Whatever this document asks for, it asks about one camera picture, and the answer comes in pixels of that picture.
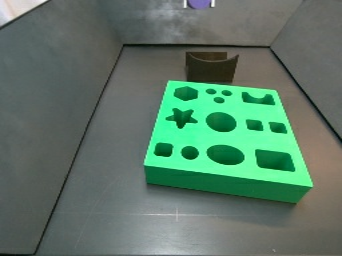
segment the oval hole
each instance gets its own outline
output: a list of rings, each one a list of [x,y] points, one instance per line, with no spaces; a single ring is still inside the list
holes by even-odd
[[[234,117],[226,113],[216,112],[208,116],[208,125],[217,132],[230,132],[237,127]]]
[[[225,165],[237,165],[244,162],[245,155],[242,151],[228,145],[217,145],[208,150],[209,158]]]

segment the shape sorter board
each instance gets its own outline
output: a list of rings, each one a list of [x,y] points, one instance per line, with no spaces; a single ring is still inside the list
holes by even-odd
[[[276,90],[169,81],[150,184],[297,203],[313,187]]]

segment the circular hole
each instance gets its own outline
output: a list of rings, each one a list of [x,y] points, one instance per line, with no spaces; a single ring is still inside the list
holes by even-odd
[[[232,91],[225,90],[225,91],[222,91],[222,94],[224,94],[225,96],[232,96]]]
[[[245,160],[242,151],[228,145],[216,145],[210,147],[208,155],[214,162],[225,165],[237,165]]]
[[[216,91],[214,89],[208,89],[206,92],[208,92],[209,94],[216,94],[216,93],[217,93],[217,91]]]
[[[225,102],[225,99],[221,98],[221,97],[217,97],[217,98],[214,99],[214,101],[216,101],[217,103],[224,103],[224,102]]]
[[[188,159],[188,160],[194,160],[200,155],[198,149],[196,147],[185,147],[182,149],[182,156]]]
[[[218,132],[230,132],[237,127],[234,117],[226,113],[216,112],[208,116],[209,127]]]

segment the dark brown block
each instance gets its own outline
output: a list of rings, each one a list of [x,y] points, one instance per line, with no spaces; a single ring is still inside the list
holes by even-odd
[[[228,52],[188,52],[186,69],[190,82],[233,82],[240,55]]]

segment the arch-shaped hole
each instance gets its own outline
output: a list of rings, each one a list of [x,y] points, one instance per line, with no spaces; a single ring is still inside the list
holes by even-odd
[[[188,146],[182,149],[182,156],[188,160],[194,160],[200,155],[198,149],[196,147]]]
[[[217,132],[230,132],[237,127],[234,117],[226,113],[216,112],[208,116],[208,125]]]
[[[248,92],[242,93],[242,99],[246,103],[262,104],[262,105],[276,105],[273,95],[265,94],[264,97],[253,97]]]
[[[210,147],[208,155],[214,162],[225,165],[237,165],[245,160],[242,151],[228,145],[216,145]]]

